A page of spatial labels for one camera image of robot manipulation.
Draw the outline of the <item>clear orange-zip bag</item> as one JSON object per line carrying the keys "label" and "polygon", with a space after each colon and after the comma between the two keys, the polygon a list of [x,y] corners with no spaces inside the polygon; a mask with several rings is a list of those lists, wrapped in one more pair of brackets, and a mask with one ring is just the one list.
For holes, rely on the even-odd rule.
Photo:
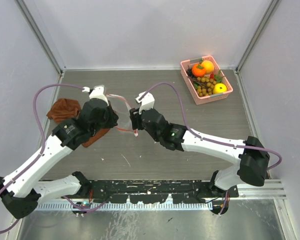
{"label": "clear orange-zip bag", "polygon": [[106,94],[108,101],[111,103],[112,109],[118,116],[116,129],[121,133],[130,133],[138,137],[138,131],[133,130],[130,119],[130,103],[123,97],[117,94]]}

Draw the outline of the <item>orange persimmon toy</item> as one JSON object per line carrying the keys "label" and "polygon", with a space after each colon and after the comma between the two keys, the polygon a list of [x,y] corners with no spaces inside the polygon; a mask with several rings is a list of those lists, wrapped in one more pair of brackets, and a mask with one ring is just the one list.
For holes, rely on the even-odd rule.
{"label": "orange persimmon toy", "polygon": [[206,69],[200,63],[196,63],[192,66],[191,72],[194,77],[198,78],[206,74]]}

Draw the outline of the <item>yellow lemon toy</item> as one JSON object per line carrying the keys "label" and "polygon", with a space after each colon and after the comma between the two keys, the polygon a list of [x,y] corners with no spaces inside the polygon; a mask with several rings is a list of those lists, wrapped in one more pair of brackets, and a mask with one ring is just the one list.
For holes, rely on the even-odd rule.
{"label": "yellow lemon toy", "polygon": [[222,94],[222,93],[224,93],[224,92],[226,92],[228,89],[227,89],[227,86],[225,85],[225,84],[223,84],[223,83],[217,83],[215,86],[214,86],[214,88],[213,88],[213,90],[212,90],[212,93],[214,94],[214,95],[216,95],[216,94]]}

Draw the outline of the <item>orange peach toy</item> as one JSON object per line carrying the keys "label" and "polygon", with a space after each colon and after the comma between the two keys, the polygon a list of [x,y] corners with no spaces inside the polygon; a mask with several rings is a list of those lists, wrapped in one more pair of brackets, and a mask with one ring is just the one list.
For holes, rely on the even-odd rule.
{"label": "orange peach toy", "polygon": [[215,66],[210,60],[203,60],[200,65],[205,69],[206,74],[211,74],[215,70]]}

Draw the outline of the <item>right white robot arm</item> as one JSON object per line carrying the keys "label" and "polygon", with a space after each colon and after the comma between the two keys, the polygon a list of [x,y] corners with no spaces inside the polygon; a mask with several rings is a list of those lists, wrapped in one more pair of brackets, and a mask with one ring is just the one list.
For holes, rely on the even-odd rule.
{"label": "right white robot arm", "polygon": [[169,123],[153,108],[142,111],[133,108],[129,117],[134,130],[146,131],[167,150],[201,153],[231,163],[230,167],[212,174],[207,188],[215,197],[224,196],[238,184],[262,187],[265,183],[270,156],[256,137],[235,140],[204,134]]}

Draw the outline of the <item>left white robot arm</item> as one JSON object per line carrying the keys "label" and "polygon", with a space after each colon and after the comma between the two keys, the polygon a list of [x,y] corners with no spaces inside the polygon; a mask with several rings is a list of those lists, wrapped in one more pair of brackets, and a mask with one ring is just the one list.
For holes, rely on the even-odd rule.
{"label": "left white robot arm", "polygon": [[13,173],[0,177],[0,198],[9,213],[22,219],[41,203],[64,196],[87,197],[92,184],[79,171],[59,180],[41,182],[40,179],[100,130],[117,126],[118,119],[110,102],[93,98],[84,103],[78,117],[58,124],[43,148]]}

